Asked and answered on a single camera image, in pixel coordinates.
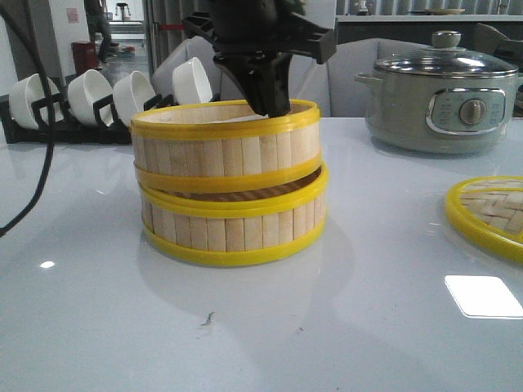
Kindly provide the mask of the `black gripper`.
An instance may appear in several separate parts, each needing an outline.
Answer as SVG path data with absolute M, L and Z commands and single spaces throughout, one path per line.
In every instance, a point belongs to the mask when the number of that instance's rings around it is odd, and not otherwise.
M 305 1 L 206 1 L 182 21 L 217 53 L 214 64 L 229 76 L 255 114 L 290 111 L 289 68 L 293 55 L 323 64 L 337 50 L 337 33 L 305 17 Z

